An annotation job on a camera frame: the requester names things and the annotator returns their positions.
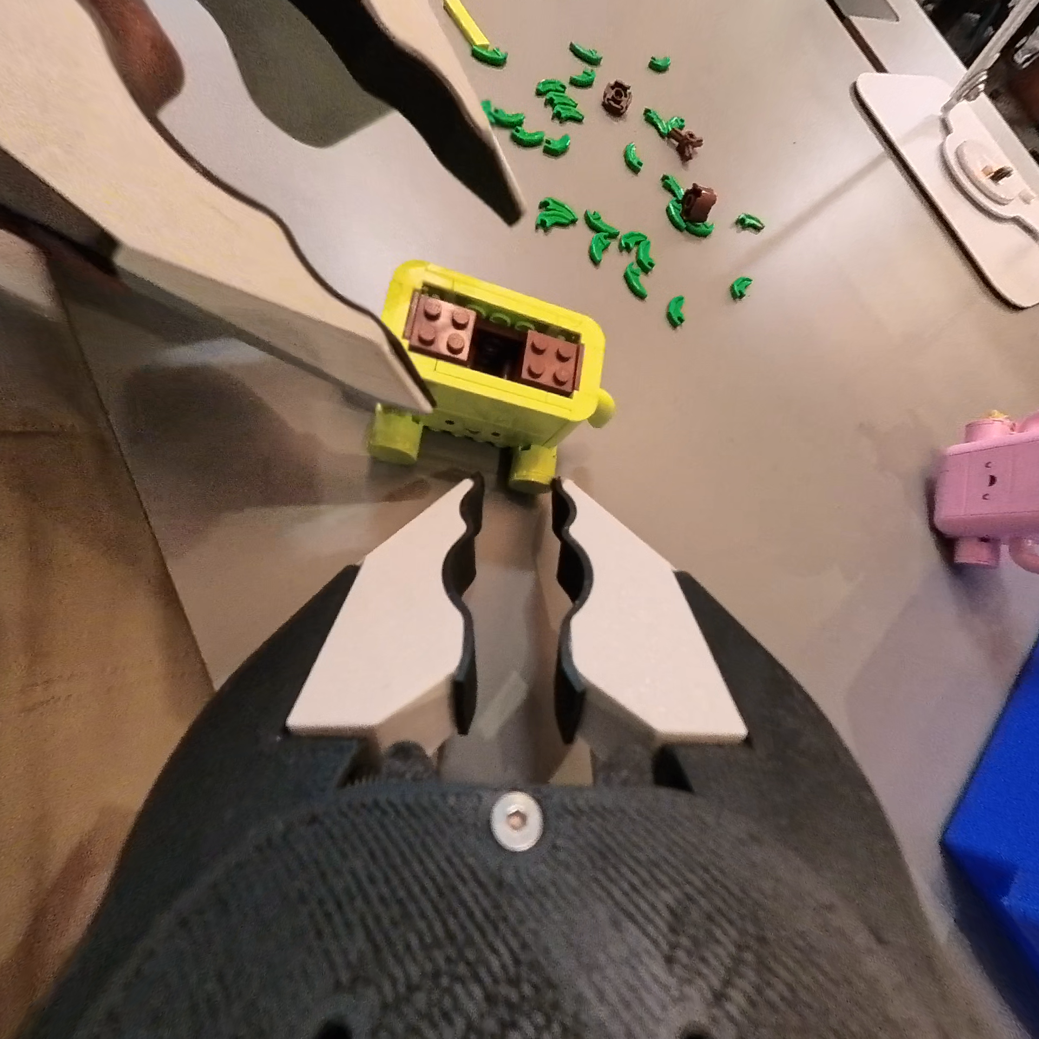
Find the blue plastic bin white tag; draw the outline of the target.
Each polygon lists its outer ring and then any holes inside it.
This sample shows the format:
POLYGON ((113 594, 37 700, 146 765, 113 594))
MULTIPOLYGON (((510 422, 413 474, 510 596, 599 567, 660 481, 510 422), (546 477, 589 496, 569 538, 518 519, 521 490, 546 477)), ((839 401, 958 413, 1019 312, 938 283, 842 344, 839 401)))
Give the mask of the blue plastic bin white tag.
POLYGON ((941 840, 956 922, 1038 1035, 1038 656, 1010 690, 941 840))

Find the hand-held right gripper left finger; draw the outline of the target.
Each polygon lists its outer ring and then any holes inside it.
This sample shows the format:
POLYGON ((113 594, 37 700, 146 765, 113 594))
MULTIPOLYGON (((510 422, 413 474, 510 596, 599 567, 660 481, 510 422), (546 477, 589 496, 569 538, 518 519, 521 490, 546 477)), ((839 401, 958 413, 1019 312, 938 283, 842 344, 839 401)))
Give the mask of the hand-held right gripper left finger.
POLYGON ((412 742, 435 753, 477 704, 476 572, 484 479, 459 481, 372 550, 287 718, 288 731, 412 742))

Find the scattered green leaf bricks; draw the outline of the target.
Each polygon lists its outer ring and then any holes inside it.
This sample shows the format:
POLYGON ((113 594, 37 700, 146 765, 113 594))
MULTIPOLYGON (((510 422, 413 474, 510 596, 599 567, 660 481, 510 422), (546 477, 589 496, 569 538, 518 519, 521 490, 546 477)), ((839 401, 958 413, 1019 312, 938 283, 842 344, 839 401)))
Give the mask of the scattered green leaf bricks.
MULTIPOLYGON (((576 97, 568 94, 567 90, 570 86, 574 88, 590 88, 593 86, 595 82, 595 70, 602 63, 603 55, 593 48, 585 48, 575 42, 568 45, 568 49, 575 58, 583 62, 582 70, 578 74, 571 75, 566 82, 552 77, 539 80, 535 86, 535 96, 540 97, 543 104, 551 109, 551 119, 558 123, 583 123, 585 114, 580 110, 576 97)), ((504 68, 508 60, 507 52, 491 44, 486 48, 470 47, 470 52, 475 60, 495 69, 504 68)), ((667 56, 652 56, 648 61, 648 66, 655 73, 668 71, 670 68, 670 58, 667 56)), ((543 155, 552 158, 558 158, 567 154, 570 146, 570 136, 568 134, 562 134, 555 138, 548 137, 544 131, 528 129, 526 126, 526 115, 523 112, 506 111, 488 100, 481 102, 481 105, 488 122, 495 127, 508 129, 509 139, 517 146, 538 149, 543 155)), ((669 142, 671 142, 667 139, 669 123, 678 122, 680 126, 684 124, 688 127, 682 116, 676 115, 669 119, 664 119, 659 112, 650 107, 643 109, 643 119, 652 127, 657 136, 669 142)), ((624 146, 622 160, 629 174, 640 175, 642 172, 644 162, 634 141, 628 142, 624 146)), ((697 239, 711 237, 715 225, 709 219, 707 223, 702 223, 701 225, 692 225, 692 223, 685 222, 682 219, 681 199, 683 193, 690 186, 687 188, 682 187, 676 177, 670 174, 661 175, 660 183, 669 195, 665 212, 670 227, 674 227, 682 235, 689 235, 697 239)), ((589 228, 592 233, 588 246, 588 257, 591 263, 600 267, 604 254, 614 245, 618 254, 631 254, 632 259, 623 270, 622 277, 624 284, 635 298, 639 300, 647 299, 647 289, 644 279, 656 268, 650 238, 643 232, 638 231, 638 229, 621 233, 618 227, 611 225, 595 210, 586 209, 581 219, 584 225, 589 228)), ((548 232, 556 227, 576 227, 577 223, 578 213, 567 202, 557 199, 554 196, 545 196, 538 202, 535 228, 539 229, 539 231, 548 232)), ((760 219, 760 216, 742 212, 735 216, 734 227, 741 231, 760 233, 766 225, 760 219)), ((745 275, 732 279, 728 289, 729 296, 731 296, 734 301, 744 299, 751 285, 752 279, 745 275)), ((686 321, 684 307, 685 296, 681 294, 668 300, 665 308, 665 317, 672 330, 677 330, 686 321)))

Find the person's left hand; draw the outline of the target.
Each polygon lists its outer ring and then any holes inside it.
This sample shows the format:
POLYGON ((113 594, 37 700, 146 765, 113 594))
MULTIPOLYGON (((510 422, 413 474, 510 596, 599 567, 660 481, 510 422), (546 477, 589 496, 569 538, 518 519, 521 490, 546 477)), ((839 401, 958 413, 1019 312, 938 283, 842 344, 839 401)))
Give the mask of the person's left hand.
POLYGON ((143 1, 82 1, 123 84, 148 119, 180 94, 185 71, 174 43, 143 1))

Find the lime green toy brick figure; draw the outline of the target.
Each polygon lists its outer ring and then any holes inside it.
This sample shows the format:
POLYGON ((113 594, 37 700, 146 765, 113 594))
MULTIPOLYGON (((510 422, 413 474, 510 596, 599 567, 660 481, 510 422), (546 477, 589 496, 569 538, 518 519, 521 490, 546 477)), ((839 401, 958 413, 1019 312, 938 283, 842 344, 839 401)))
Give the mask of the lime green toy brick figure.
POLYGON ((431 430, 508 451, 509 487, 543 492, 561 442, 615 415, 606 337, 589 316, 412 260, 389 283, 383 322, 435 404, 426 415, 378 405, 366 445, 377 461, 416 463, 431 430))

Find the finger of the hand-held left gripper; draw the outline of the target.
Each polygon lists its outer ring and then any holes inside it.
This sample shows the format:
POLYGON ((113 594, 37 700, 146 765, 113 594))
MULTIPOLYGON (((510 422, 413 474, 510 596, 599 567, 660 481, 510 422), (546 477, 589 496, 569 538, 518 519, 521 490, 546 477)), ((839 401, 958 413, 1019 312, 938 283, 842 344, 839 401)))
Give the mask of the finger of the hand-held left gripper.
POLYGON ((84 2, 2 2, 2 199, 127 282, 397 409, 432 398, 395 334, 307 268, 267 213, 184 157, 124 83, 84 2))
POLYGON ((429 2, 202 1, 255 106, 307 146, 329 149, 395 112, 505 224, 521 189, 429 2))

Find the white document stand base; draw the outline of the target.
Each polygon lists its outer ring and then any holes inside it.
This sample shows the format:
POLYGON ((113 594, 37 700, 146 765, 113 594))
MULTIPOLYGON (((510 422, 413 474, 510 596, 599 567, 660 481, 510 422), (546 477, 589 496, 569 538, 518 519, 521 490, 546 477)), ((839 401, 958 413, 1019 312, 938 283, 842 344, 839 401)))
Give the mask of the white document stand base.
POLYGON ((865 114, 989 288, 1038 304, 1037 161, 986 97, 989 72, 1037 2, 1016 2, 970 65, 916 2, 838 2, 880 71, 854 84, 865 114))

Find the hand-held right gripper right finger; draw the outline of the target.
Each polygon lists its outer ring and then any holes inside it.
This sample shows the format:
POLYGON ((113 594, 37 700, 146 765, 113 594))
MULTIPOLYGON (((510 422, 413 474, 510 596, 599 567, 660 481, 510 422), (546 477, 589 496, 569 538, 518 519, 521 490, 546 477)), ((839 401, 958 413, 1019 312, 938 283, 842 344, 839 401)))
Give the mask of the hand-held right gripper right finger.
POLYGON ((552 485, 559 630, 554 711, 566 744, 738 745, 748 727, 686 597, 689 576, 570 479, 552 485))

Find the yellow flat brick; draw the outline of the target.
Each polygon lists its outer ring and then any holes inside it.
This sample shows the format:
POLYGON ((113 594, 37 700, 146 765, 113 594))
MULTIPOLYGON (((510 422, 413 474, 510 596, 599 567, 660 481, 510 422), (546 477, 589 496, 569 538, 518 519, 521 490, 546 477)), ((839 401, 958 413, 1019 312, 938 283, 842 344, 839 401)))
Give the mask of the yellow flat brick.
POLYGON ((467 44, 473 48, 486 48, 489 39, 479 28, 473 16, 468 11, 464 2, 456 0, 443 1, 443 7, 454 25, 462 33, 467 44))

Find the pink brick pot with plant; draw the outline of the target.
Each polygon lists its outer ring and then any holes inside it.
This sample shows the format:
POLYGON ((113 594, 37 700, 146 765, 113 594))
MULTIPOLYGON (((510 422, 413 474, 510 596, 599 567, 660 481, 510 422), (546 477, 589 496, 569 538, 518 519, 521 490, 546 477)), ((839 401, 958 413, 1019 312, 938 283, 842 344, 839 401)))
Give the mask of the pink brick pot with plant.
POLYGON ((991 410, 942 454, 933 525, 955 565, 995 568, 1007 556, 1038 572, 1038 412, 991 410))

